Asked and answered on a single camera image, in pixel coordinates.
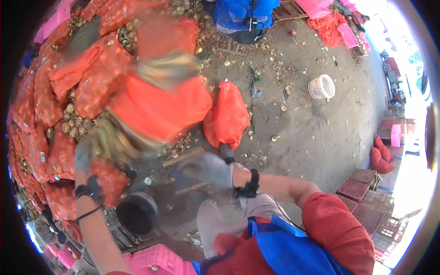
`white plastic bucket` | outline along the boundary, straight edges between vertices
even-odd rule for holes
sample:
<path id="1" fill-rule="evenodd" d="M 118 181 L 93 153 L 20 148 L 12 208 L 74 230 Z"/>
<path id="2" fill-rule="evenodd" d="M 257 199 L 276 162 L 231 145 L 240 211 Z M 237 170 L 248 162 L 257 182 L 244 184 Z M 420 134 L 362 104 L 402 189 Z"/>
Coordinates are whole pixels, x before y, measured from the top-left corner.
<path id="1" fill-rule="evenodd" d="M 331 99 L 335 93 L 333 80 L 328 75 L 322 74 L 308 83 L 308 93 L 314 99 Z"/>

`gray pants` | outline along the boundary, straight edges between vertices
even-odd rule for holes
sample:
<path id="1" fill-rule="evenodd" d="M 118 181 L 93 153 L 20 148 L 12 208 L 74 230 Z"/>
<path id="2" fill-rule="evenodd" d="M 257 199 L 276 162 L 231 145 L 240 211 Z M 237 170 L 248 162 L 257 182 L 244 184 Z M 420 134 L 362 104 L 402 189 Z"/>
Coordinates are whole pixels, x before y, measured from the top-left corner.
<path id="1" fill-rule="evenodd" d="M 232 163 L 235 168 L 243 168 L 242 165 Z M 232 233 L 241 236 L 248 225 L 248 217 L 263 217 L 272 219 L 275 213 L 282 220 L 290 223 L 282 214 L 274 199 L 266 194 L 258 194 L 256 198 L 240 198 L 243 209 L 243 218 L 235 222 L 227 222 L 223 219 L 217 204 L 212 199 L 207 199 L 200 205 L 197 214 L 197 227 L 203 243 L 203 252 L 206 258 L 217 256 L 214 249 L 214 240 L 219 233 Z"/>

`black cable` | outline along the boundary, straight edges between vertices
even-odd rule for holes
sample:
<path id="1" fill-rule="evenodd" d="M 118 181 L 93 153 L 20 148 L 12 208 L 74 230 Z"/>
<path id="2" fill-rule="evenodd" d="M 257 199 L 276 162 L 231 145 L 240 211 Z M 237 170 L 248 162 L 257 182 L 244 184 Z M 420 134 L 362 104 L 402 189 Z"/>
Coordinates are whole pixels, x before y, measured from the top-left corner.
<path id="1" fill-rule="evenodd" d="M 297 226 L 297 225 L 296 225 L 291 219 L 289 219 L 289 217 L 288 217 L 286 214 L 284 214 L 284 211 L 281 210 L 281 207 L 279 206 L 279 203 L 278 203 L 278 201 L 276 200 L 276 198 L 274 198 L 274 197 L 272 197 L 272 198 L 274 199 L 274 201 L 275 201 L 275 203 L 276 203 L 276 206 L 278 206 L 278 209 L 280 210 L 281 214 L 283 214 L 283 216 L 286 217 L 286 219 L 287 219 L 289 222 L 291 222 L 295 227 L 301 229 L 302 231 L 304 231 L 304 233 L 306 233 L 304 229 L 302 229 L 301 227 Z"/>
<path id="2" fill-rule="evenodd" d="M 87 217 L 88 215 L 98 211 L 98 209 L 101 208 L 101 207 L 103 207 L 103 205 L 99 205 L 98 207 L 96 207 L 92 211 L 87 212 L 84 215 L 79 216 L 75 221 L 73 221 L 72 225 L 70 226 L 69 235 L 72 236 L 73 227 L 79 222 L 79 220 L 81 220 L 82 218 Z"/>

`hand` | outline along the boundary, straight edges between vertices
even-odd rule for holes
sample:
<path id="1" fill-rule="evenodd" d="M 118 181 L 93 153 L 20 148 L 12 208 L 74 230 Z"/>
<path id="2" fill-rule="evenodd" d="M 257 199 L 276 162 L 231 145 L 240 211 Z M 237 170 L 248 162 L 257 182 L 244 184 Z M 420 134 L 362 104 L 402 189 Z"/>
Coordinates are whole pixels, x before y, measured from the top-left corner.
<path id="1" fill-rule="evenodd" d="M 90 174 L 90 161 L 92 160 L 92 142 L 87 135 L 81 139 L 75 149 L 75 173 L 82 170 Z"/>
<path id="2" fill-rule="evenodd" d="M 224 160 L 211 153 L 181 161 L 177 169 L 199 182 L 209 182 L 216 187 L 232 188 L 232 165 L 227 165 Z"/>

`red sleeve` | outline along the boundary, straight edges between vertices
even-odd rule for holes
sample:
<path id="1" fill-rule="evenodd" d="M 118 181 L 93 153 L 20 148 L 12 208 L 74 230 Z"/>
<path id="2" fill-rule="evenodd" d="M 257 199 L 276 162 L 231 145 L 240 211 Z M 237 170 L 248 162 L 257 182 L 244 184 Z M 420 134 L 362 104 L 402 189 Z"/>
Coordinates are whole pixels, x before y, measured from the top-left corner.
<path id="1" fill-rule="evenodd" d="M 316 192 L 304 204 L 307 235 L 354 274 L 372 274 L 374 244 L 365 228 L 334 194 Z"/>

